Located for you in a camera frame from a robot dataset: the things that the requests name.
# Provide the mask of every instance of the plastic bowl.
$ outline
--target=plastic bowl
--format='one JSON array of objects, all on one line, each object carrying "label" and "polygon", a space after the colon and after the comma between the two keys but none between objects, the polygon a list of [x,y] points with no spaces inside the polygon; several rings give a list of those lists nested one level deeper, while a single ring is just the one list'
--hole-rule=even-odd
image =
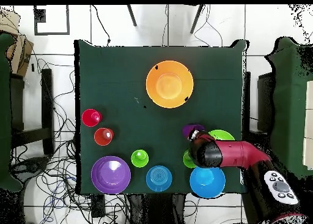
[{"label": "plastic bowl", "polygon": [[235,140],[235,138],[225,130],[211,130],[208,134],[216,140]]},{"label": "plastic bowl", "polygon": [[187,124],[183,126],[183,136],[188,139],[190,132],[193,130],[205,130],[205,127],[200,124]]},{"label": "plastic bowl", "polygon": [[163,61],[153,66],[145,86],[149,97],[163,108],[183,105],[193,92],[193,76],[177,61]]},{"label": "plastic bowl", "polygon": [[213,198],[221,194],[225,187],[225,175],[220,168],[196,167],[190,175],[190,187],[203,198]]},{"label": "plastic bowl", "polygon": [[130,168],[119,157],[106,156],[95,162],[91,169],[91,180],[102,193],[117,194],[130,183]]}]

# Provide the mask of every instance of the blue bowl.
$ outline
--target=blue bowl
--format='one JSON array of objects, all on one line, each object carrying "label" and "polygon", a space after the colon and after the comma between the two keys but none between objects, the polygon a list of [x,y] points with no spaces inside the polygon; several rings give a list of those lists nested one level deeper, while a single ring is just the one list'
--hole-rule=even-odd
[{"label": "blue bowl", "polygon": [[220,168],[199,168],[190,175],[190,187],[203,198],[213,198],[221,194],[225,187],[225,175]]},{"label": "blue bowl", "polygon": [[145,181],[154,192],[162,192],[171,185],[172,174],[165,166],[154,166],[148,171]]}]

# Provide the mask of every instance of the purple bowl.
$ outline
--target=purple bowl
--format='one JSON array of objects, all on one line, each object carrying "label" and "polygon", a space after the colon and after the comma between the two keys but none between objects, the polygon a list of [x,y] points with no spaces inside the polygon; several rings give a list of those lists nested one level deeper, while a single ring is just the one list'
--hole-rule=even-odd
[{"label": "purple bowl", "polygon": [[115,195],[124,191],[130,183],[130,168],[119,157],[102,157],[91,169],[91,180],[102,193]]},{"label": "purple bowl", "polygon": [[205,127],[200,124],[187,124],[183,126],[183,136],[188,139],[190,131],[192,131],[193,129],[205,130]]}]

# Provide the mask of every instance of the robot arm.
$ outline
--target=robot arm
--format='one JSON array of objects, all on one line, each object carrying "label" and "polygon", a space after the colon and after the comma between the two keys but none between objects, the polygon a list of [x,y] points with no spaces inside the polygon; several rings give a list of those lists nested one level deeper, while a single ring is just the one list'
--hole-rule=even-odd
[{"label": "robot arm", "polygon": [[258,222],[303,224],[300,201],[271,158],[246,141],[215,140],[207,132],[192,130],[190,157],[202,168],[240,167],[257,212]]},{"label": "robot arm", "polygon": [[190,156],[199,167],[234,166],[248,169],[271,158],[246,141],[214,140],[206,132],[192,132]]}]

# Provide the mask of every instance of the green bowl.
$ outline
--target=green bowl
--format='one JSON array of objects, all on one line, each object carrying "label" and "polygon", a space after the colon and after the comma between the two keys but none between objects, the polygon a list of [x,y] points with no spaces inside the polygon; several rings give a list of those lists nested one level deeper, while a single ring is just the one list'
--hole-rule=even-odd
[{"label": "green bowl", "polygon": [[235,140],[235,138],[225,130],[211,130],[208,134],[216,140]]},{"label": "green bowl", "polygon": [[188,150],[186,150],[183,153],[183,163],[185,164],[185,166],[187,166],[188,168],[195,168],[197,167],[194,163],[193,160],[191,159],[191,157],[189,156]]},{"label": "green bowl", "polygon": [[136,167],[144,167],[146,164],[148,164],[148,161],[149,156],[143,149],[138,149],[131,155],[131,162]]}]

